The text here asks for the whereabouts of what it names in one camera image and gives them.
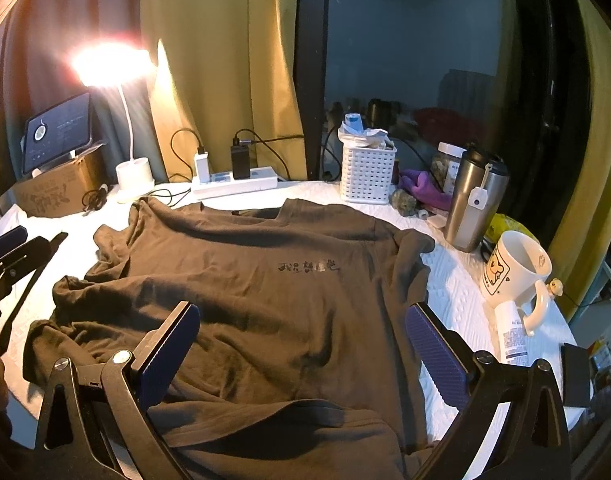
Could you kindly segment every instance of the mug handle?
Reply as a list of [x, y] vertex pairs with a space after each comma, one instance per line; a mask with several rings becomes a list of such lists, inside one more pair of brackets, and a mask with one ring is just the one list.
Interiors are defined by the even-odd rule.
[[545, 313], [547, 312], [550, 300], [555, 296], [560, 296], [563, 293], [563, 285], [560, 280], [552, 280], [550, 285], [546, 285], [543, 280], [537, 280], [535, 283], [537, 289], [537, 305], [529, 316], [524, 316], [523, 325], [525, 333], [532, 337], [535, 330], [543, 324]]

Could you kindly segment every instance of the cartoon design on mug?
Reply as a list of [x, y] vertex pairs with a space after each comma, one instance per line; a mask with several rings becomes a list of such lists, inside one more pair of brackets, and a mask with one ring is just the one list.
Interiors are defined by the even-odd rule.
[[483, 283], [490, 295], [494, 295], [499, 290], [508, 274], [509, 266], [495, 248], [483, 273]]

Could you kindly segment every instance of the black lid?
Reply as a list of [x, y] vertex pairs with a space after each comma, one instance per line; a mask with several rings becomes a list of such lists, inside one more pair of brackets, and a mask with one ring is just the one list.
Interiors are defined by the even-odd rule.
[[486, 164], [492, 164], [492, 173], [509, 176], [508, 167], [503, 163], [503, 160], [477, 144], [468, 144], [467, 150], [461, 156], [461, 160], [468, 160], [482, 170], [485, 169]]

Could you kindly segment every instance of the purple glove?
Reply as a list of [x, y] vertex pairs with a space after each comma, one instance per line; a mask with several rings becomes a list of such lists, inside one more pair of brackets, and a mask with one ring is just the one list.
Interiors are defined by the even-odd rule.
[[399, 187], [406, 190], [419, 202], [450, 211], [452, 195], [439, 191], [428, 171], [401, 170], [399, 173]]

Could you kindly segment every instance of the plastic jar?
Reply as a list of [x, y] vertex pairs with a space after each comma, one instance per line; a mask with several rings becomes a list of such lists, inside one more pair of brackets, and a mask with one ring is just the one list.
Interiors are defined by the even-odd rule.
[[439, 142], [439, 153], [432, 158], [432, 174], [442, 186], [443, 192], [451, 195], [465, 149], [447, 142]]

